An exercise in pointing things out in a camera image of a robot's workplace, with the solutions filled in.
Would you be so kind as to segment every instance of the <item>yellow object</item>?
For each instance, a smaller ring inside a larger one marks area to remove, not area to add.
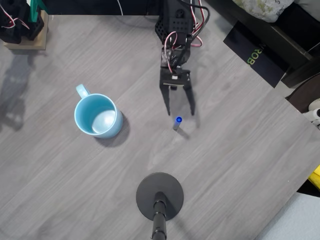
[[[314,172],[309,176],[309,181],[315,185],[320,191],[320,165],[314,170]]]

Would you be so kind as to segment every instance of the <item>wood grain surface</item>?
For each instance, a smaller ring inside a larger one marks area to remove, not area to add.
[[[319,131],[209,28],[184,66],[196,114],[178,90],[168,116],[155,20],[49,16],[46,51],[0,46],[1,240],[148,240],[155,172],[184,190],[168,240],[252,240],[320,164]],[[78,84],[123,112],[117,137],[77,128]]]

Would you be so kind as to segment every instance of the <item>light blue mug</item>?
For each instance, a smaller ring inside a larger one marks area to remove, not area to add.
[[[112,138],[121,130],[123,116],[107,96],[90,92],[83,84],[76,87],[82,98],[75,107],[74,120],[78,128],[100,139]]]

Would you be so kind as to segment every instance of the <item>round black base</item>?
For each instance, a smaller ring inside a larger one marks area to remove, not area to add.
[[[177,179],[163,172],[150,174],[138,186],[136,204],[140,212],[147,219],[154,219],[155,195],[158,192],[166,196],[166,220],[174,218],[184,204],[184,191]]]

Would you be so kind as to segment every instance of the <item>black wire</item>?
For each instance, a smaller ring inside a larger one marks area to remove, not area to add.
[[[195,4],[191,4],[191,3],[188,3],[184,0],[178,0],[179,2],[181,2],[182,4],[185,4],[185,5],[188,5],[190,7],[194,7],[194,8],[197,8],[197,9],[204,9],[207,11],[208,13],[208,16],[206,17],[206,19],[204,20],[204,23],[203,25],[201,26],[200,30],[198,31],[198,33],[192,38],[192,40],[194,40],[198,35],[199,33],[201,33],[201,31],[204,29],[205,25],[207,24],[207,22],[209,21],[209,18],[210,18],[210,11],[209,9],[206,7],[206,6],[200,6],[200,5],[195,5]]]

